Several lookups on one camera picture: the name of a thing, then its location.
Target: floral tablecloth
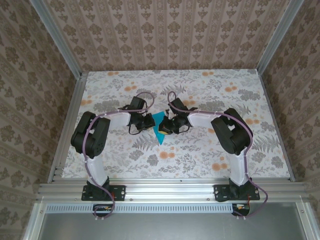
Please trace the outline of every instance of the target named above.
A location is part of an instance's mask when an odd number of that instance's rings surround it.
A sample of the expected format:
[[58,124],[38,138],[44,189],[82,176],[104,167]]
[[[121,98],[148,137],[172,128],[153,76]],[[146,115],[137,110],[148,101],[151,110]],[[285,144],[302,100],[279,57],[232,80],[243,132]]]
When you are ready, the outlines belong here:
[[[168,109],[167,93],[175,91],[188,108],[225,111],[234,108],[254,134],[248,152],[253,177],[289,177],[283,150],[255,69],[100,71],[88,74],[76,125],[82,114],[115,110],[136,94],[156,96],[150,113]],[[147,102],[151,97],[145,95]],[[129,135],[128,127],[109,131],[102,152],[111,178],[221,178],[230,175],[229,155],[213,129],[192,127],[179,135],[166,135],[159,145],[151,128]],[[85,178],[83,155],[70,146],[64,178]]]

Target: blue triangular object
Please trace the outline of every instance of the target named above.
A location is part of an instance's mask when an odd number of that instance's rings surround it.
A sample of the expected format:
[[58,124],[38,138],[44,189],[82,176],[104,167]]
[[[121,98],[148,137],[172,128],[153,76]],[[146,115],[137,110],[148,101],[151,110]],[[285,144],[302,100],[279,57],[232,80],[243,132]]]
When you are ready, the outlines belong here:
[[164,116],[165,116],[165,112],[164,111],[158,112],[156,114],[152,114],[152,117],[153,117],[154,122],[155,122],[155,126],[153,127],[153,130],[154,130],[155,136],[158,139],[158,142],[160,143],[160,145],[164,142],[165,135],[160,133],[158,131],[158,129],[159,129],[159,124],[164,119]]

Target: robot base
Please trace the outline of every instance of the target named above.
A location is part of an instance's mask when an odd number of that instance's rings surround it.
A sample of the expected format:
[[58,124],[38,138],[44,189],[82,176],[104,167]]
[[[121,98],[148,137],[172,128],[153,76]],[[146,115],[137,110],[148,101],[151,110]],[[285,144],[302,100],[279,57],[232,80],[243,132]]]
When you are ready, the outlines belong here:
[[214,185],[213,191],[217,202],[260,200],[258,188],[249,181],[238,186],[229,178],[229,184]]
[[233,216],[247,216],[250,212],[249,203],[246,204],[232,204]]
[[[102,186],[107,189],[115,201],[124,201],[126,197],[125,185],[109,185],[109,177]],[[109,195],[99,187],[91,184],[89,181],[83,186],[82,201],[111,201]]]

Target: purple cable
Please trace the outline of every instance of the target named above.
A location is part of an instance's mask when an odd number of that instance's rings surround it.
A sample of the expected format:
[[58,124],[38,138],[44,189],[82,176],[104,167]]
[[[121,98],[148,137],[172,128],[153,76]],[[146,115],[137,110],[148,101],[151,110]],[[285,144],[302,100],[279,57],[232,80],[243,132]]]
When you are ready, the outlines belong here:
[[[97,116],[92,120],[92,122],[90,123],[88,129],[86,130],[86,133],[85,133],[84,138],[83,138],[82,153],[83,153],[83,156],[84,156],[84,166],[85,166],[85,170],[86,170],[86,172],[88,173],[89,178],[92,180],[92,182],[93,182],[98,188],[100,188],[101,190],[105,191],[106,194],[108,194],[108,196],[110,197],[110,199],[111,199],[111,201],[112,201],[111,211],[109,212],[108,215],[105,216],[105,218],[108,218],[108,217],[111,215],[111,213],[114,211],[116,202],[115,202],[115,199],[113,198],[113,196],[111,195],[111,193],[110,193],[107,189],[105,189],[104,187],[100,186],[100,185],[95,181],[95,179],[92,177],[92,175],[91,175],[91,173],[90,173],[90,170],[89,170],[89,168],[88,168],[88,157],[87,157],[87,154],[86,154],[86,142],[87,142],[87,139],[88,139],[88,136],[89,136],[89,132],[90,132],[90,130],[92,129],[92,126],[93,126],[94,123],[97,121],[97,119],[100,118],[100,117],[104,117],[104,116],[111,115],[111,114],[117,114],[117,113],[136,113],[136,112],[143,112],[143,111],[146,111],[146,112],[147,112],[147,111],[153,106],[153,104],[155,103],[155,97],[154,97],[150,92],[147,92],[147,91],[143,91],[143,92],[138,93],[138,94],[136,95],[136,97],[138,97],[138,96],[141,95],[141,94],[149,94],[149,95],[151,95],[151,97],[152,97],[152,103],[151,103],[150,106],[148,106],[148,107],[146,107],[146,108],[144,108],[144,109],[138,109],[138,110],[122,110],[122,109],[118,109],[118,110],[116,110],[116,111],[109,111],[109,112],[106,112],[106,113],[99,114],[99,115],[97,115]],[[94,210],[94,212],[93,212],[93,214],[94,214],[94,216],[95,216],[96,218],[98,218],[98,216],[97,216],[97,209],[98,209],[98,208],[96,208],[96,209]]]
[[255,214],[257,214],[264,206],[265,204],[267,203],[268,201],[268,193],[262,189],[260,186],[258,186],[257,184],[255,184],[249,177],[248,175],[248,163],[247,163],[247,152],[249,151],[249,149],[251,148],[252,144],[253,144],[253,136],[249,130],[249,128],[244,125],[240,120],[238,120],[237,118],[229,115],[229,114],[225,114],[224,112],[217,112],[217,111],[203,111],[203,110],[194,110],[194,111],[190,111],[190,110],[182,110],[182,109],[179,109],[177,107],[175,107],[174,105],[171,104],[170,102],[170,95],[173,94],[174,95],[174,98],[176,99],[177,98],[177,94],[174,92],[174,91],[170,91],[167,95],[167,99],[168,99],[168,102],[169,102],[169,105],[171,108],[173,108],[174,110],[177,110],[178,112],[183,112],[183,113],[201,113],[201,114],[214,114],[214,115],[219,115],[219,116],[225,116],[229,119],[232,119],[234,121],[236,121],[238,124],[240,124],[244,130],[246,130],[246,132],[248,133],[249,135],[249,138],[250,138],[250,144],[249,146],[245,149],[244,153],[243,153],[243,159],[244,159],[244,174],[246,176],[246,178],[248,179],[248,181],[253,185],[255,186],[256,188],[260,189],[264,194],[265,194],[265,199],[264,199],[264,202],[262,203],[262,205],[253,213],[247,215],[247,216],[243,216],[241,213],[237,212],[237,211],[233,211],[234,213],[238,214],[240,217],[242,218],[249,218],[249,217],[252,217],[254,216]]

